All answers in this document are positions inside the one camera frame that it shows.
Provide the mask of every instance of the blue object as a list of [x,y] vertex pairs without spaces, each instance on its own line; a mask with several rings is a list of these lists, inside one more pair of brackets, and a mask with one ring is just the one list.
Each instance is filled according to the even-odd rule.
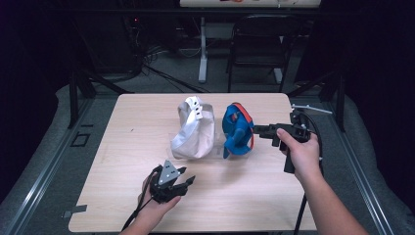
[[244,155],[254,146],[254,122],[248,112],[239,103],[228,106],[222,121],[222,129],[226,135],[223,159],[230,154]]

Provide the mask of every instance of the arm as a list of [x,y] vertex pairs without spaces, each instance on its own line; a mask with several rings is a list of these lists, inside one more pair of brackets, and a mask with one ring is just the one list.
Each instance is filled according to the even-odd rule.
[[310,140],[301,144],[284,129],[278,129],[277,135],[290,148],[296,178],[304,189],[319,234],[367,234],[323,178],[317,136],[311,134]]
[[[144,203],[146,204],[151,199],[150,187],[144,196]],[[168,203],[159,204],[158,202],[151,200],[143,209],[140,210],[134,221],[125,228],[120,235],[147,235],[149,234],[161,221],[162,217],[170,211],[180,201],[180,197],[177,196],[170,200]]]

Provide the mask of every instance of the white cloth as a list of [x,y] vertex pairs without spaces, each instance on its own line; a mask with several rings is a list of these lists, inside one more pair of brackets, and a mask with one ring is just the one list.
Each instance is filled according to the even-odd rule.
[[199,97],[188,97],[178,108],[181,129],[171,140],[170,147],[176,159],[200,159],[213,148],[213,107]]

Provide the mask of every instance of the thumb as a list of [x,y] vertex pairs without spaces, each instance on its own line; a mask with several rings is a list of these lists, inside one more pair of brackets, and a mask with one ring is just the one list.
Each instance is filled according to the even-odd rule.
[[285,129],[278,128],[277,136],[282,142],[284,142],[289,149],[295,149],[299,142],[293,138]]

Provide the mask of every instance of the wooden table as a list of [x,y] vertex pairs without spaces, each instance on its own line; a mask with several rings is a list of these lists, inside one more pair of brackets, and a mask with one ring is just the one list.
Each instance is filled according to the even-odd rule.
[[[176,167],[187,167],[179,180],[193,175],[196,179],[155,232],[294,229],[303,190],[292,174],[283,172],[285,156],[271,146],[271,140],[256,136],[250,153],[227,160],[221,156],[197,161],[171,157],[169,141],[180,129],[177,106],[193,95],[119,96],[77,202],[87,209],[72,215],[71,232],[120,231],[137,206],[143,180],[166,159]],[[240,102],[256,124],[290,121],[291,106],[285,94],[197,96],[213,105],[218,135],[223,135],[222,118],[232,102]],[[315,230],[308,206],[300,229]]]

